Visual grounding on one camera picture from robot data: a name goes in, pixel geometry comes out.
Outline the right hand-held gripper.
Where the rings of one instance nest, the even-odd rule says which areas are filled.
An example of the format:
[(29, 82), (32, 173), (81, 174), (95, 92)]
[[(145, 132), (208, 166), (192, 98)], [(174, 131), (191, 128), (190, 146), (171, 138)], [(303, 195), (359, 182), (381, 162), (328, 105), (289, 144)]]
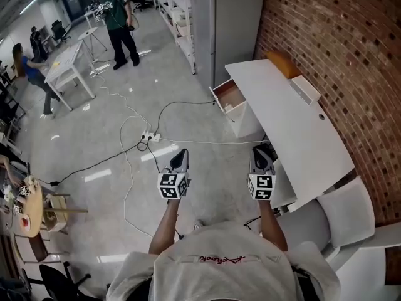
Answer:
[(247, 186), (253, 200), (270, 200), (276, 184), (273, 158), (266, 145), (252, 148)]

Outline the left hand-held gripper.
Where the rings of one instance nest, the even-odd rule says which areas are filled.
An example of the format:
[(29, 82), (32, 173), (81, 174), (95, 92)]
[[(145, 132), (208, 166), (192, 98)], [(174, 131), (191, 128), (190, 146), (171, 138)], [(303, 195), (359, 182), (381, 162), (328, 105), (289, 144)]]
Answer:
[(190, 186), (189, 151), (182, 149), (170, 160), (170, 167), (165, 166), (158, 173), (157, 189), (164, 199), (181, 199), (186, 196)]

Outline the white wooden drawer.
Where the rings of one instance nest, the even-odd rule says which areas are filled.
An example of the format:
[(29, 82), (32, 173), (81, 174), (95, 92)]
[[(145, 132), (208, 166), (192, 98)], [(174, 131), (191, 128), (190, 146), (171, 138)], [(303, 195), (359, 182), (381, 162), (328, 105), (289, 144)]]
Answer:
[[(232, 122), (237, 122), (244, 112), (246, 100), (233, 79), (230, 79), (215, 88), (209, 88), (223, 114)], [(229, 112), (224, 110), (227, 104), (233, 109)]]

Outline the person's right forearm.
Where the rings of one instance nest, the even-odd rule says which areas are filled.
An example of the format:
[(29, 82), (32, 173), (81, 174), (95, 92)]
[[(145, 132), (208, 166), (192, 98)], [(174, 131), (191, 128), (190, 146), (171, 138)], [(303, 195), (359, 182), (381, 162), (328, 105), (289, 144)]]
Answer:
[(259, 210), (261, 214), (261, 233), (264, 239), (276, 245), (281, 251), (288, 250), (285, 235), (274, 215), (270, 201), (259, 200)]

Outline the person's left forearm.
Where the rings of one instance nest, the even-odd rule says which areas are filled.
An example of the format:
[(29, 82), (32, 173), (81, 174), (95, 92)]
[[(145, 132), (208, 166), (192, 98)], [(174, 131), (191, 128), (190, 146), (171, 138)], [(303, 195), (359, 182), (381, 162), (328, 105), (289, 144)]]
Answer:
[(168, 202), (165, 213), (150, 243), (149, 254), (159, 255), (174, 244), (179, 205), (180, 200), (178, 199), (172, 199)]

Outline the white desk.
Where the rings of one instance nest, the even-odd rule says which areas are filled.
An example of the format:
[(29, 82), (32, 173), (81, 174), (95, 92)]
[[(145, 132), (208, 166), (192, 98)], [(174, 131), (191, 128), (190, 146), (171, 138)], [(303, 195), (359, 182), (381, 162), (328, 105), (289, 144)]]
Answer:
[(308, 105), (268, 59), (225, 66), (275, 149), (296, 201), (294, 212), (322, 195), (355, 165), (317, 102)]

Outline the white speaker box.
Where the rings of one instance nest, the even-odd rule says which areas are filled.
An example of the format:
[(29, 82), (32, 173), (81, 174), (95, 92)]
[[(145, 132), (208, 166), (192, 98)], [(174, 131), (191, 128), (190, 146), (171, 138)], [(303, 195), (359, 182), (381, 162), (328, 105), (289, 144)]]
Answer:
[(321, 94), (317, 89), (302, 75), (290, 80), (290, 87), (310, 106), (316, 103)]

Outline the white chair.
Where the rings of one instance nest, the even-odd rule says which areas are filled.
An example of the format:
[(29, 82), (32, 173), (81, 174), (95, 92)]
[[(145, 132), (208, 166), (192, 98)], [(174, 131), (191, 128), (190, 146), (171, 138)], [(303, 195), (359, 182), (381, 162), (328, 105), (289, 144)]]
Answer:
[(326, 261), (334, 259), (344, 246), (375, 234), (372, 202), (359, 176), (296, 211), (284, 213), (278, 223), (289, 250), (311, 241)]

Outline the person's light grey shirt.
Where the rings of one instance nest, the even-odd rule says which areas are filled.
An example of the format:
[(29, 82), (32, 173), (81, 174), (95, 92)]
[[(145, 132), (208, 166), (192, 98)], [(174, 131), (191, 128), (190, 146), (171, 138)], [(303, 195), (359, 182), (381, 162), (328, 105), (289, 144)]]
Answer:
[(148, 301), (308, 301), (304, 279), (318, 301), (339, 301), (340, 281), (314, 243), (282, 251), (243, 225), (223, 222), (159, 255), (130, 253), (106, 300), (128, 301), (148, 283)]

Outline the grey refrigerator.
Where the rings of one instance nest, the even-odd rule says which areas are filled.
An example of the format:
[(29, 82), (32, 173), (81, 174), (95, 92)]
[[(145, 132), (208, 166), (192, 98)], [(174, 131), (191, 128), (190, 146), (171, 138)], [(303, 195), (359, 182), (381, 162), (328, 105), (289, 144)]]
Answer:
[(195, 68), (200, 84), (229, 78), (225, 66), (252, 60), (263, 0), (191, 0)]

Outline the white shelving rack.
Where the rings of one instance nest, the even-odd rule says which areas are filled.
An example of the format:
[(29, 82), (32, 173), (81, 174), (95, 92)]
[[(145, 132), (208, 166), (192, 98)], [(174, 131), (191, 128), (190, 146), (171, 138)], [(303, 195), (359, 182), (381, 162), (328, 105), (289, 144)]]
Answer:
[(181, 49), (194, 75), (195, 49), (192, 29), (191, 0), (157, 0), (159, 13)]

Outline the white side table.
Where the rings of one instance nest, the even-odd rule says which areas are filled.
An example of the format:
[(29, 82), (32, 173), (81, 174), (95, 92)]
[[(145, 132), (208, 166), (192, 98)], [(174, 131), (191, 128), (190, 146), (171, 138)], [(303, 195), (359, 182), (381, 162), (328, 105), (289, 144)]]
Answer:
[(401, 301), (401, 285), (385, 284), (385, 250), (394, 247), (401, 247), (401, 222), (379, 227), (365, 241), (340, 248), (329, 262), (340, 280), (339, 301)]

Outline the white rectangular table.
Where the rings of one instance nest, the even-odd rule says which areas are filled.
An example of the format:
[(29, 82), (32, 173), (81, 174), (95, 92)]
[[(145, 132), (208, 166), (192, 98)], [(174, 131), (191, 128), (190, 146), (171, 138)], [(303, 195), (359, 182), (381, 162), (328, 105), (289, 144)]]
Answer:
[(55, 92), (55, 94), (60, 98), (62, 103), (69, 111), (72, 111), (73, 109), (59, 91), (59, 89), (68, 82), (75, 82), (75, 79), (77, 78), (89, 96), (92, 99), (95, 98), (95, 94), (92, 92), (82, 74), (78, 70), (77, 61), (79, 60), (78, 57), (80, 55), (83, 55), (86, 58), (88, 66), (96, 73), (93, 62), (88, 55), (86, 48), (83, 46), (83, 41), (80, 40), (75, 45), (69, 46), (65, 51), (56, 57), (45, 78), (45, 82), (51, 87), (52, 91)]

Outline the round wooden table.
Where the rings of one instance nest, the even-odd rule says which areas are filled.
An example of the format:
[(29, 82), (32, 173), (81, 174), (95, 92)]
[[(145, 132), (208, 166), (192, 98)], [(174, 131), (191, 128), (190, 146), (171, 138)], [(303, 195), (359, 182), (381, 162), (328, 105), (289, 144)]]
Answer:
[(23, 236), (35, 237), (41, 230), (43, 219), (43, 193), (38, 180), (29, 175), (23, 180), (29, 189), (29, 195), (16, 195), (16, 201), (22, 205), (22, 214), (19, 215), (19, 225)]

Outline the black office chair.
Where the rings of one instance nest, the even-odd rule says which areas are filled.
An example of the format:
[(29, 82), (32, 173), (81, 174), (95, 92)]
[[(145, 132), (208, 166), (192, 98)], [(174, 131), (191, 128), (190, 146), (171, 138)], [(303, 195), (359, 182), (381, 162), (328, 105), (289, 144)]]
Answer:
[(89, 273), (85, 274), (79, 281), (74, 282), (69, 272), (70, 263), (63, 263), (65, 274), (45, 264), (40, 264), (39, 271), (43, 285), (54, 301), (89, 301), (90, 296), (85, 295), (79, 287), (91, 278)]

